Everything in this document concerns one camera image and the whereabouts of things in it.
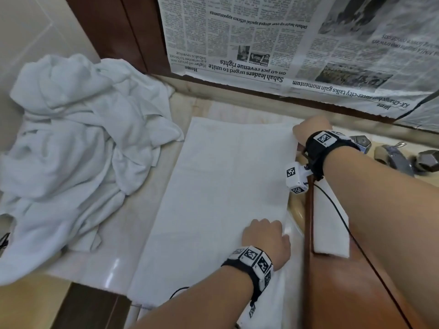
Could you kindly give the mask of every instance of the white towel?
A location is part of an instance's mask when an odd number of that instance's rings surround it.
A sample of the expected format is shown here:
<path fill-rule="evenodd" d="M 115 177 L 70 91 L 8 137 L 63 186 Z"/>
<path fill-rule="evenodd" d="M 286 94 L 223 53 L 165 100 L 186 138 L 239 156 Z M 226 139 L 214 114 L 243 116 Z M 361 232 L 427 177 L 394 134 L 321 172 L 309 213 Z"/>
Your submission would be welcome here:
<path fill-rule="evenodd" d="M 285 221 L 284 167 L 297 140 L 289 125 L 238 125 L 192 118 L 186 141 L 128 291 L 147 308 L 217 270 L 257 218 Z M 274 273 L 243 328 L 281 327 L 285 275 Z"/>
<path fill-rule="evenodd" d="M 0 257 L 0 285 L 66 244 L 99 244 L 96 227 L 143 184 L 160 146 L 183 139 L 170 94 L 123 60 L 45 56 L 23 67 L 11 91 L 25 110 L 23 124 L 0 158 L 0 214 L 16 220 Z"/>

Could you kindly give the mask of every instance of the fist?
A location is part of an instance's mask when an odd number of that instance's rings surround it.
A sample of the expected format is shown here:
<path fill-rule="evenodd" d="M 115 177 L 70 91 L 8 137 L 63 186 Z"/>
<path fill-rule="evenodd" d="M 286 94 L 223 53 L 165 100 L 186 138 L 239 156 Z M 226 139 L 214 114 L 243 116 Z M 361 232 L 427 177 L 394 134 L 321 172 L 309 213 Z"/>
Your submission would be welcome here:
<path fill-rule="evenodd" d="M 288 235 L 282 236 L 282 223 L 268 219 L 253 219 L 242 233 L 242 245 L 262 249 L 270 258 L 274 271 L 279 270 L 290 259 L 291 244 Z"/>
<path fill-rule="evenodd" d="M 302 121 L 300 124 L 293 127 L 294 136 L 302 146 L 305 146 L 306 140 L 312 134 L 322 130 L 332 130 L 331 124 L 323 115 L 310 117 L 309 119 L 306 119 L 305 121 Z"/>

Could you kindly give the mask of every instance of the black and white photo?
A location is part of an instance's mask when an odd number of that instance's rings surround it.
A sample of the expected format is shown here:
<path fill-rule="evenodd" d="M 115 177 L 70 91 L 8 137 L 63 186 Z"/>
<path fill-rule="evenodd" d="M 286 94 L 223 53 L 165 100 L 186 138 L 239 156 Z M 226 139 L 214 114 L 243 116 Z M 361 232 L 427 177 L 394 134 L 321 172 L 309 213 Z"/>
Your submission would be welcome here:
<path fill-rule="evenodd" d="M 370 71 L 359 66 L 328 63 L 316 81 L 374 92 L 392 76 L 393 74 Z"/>
<path fill-rule="evenodd" d="M 249 58 L 249 52 L 250 52 L 250 46 L 239 45 L 238 56 L 236 60 L 247 62 L 247 59 Z"/>
<path fill-rule="evenodd" d="M 249 62 L 251 64 L 258 64 L 260 66 L 268 66 L 268 62 L 270 60 L 270 54 L 256 54 L 250 53 Z"/>
<path fill-rule="evenodd" d="M 366 41 L 399 0 L 336 0 L 320 34 Z"/>

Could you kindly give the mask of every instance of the person's right arm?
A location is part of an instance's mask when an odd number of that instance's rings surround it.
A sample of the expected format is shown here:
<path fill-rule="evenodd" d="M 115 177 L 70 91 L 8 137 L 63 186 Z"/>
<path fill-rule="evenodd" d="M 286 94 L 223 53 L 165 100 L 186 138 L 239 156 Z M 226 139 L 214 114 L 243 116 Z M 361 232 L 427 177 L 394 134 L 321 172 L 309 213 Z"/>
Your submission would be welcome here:
<path fill-rule="evenodd" d="M 322 116 L 293 128 L 304 145 L 332 129 Z M 439 188 L 350 147 L 333 150 L 323 171 L 349 220 L 412 304 L 439 327 Z M 403 275 L 395 272 L 403 268 Z"/>

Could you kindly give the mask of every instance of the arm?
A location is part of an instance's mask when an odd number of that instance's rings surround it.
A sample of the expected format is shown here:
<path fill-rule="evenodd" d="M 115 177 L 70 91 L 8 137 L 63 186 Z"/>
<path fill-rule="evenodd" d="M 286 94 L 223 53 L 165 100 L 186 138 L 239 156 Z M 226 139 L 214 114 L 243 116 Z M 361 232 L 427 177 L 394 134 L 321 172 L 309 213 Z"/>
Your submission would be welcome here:
<path fill-rule="evenodd" d="M 325 118 L 313 117 L 296 126 L 294 134 L 305 144 L 312 133 L 326 129 L 332 127 Z M 349 220 L 398 287 L 424 315 L 430 307 L 428 313 L 435 314 L 439 303 L 439 188 L 350 147 L 333 150 L 323 170 Z"/>
<path fill-rule="evenodd" d="M 242 234 L 243 246 L 265 251 L 279 270 L 290 258 L 290 241 L 279 221 L 253 220 Z M 205 280 L 148 313 L 132 329 L 231 329 L 253 294 L 250 276 L 223 266 Z"/>

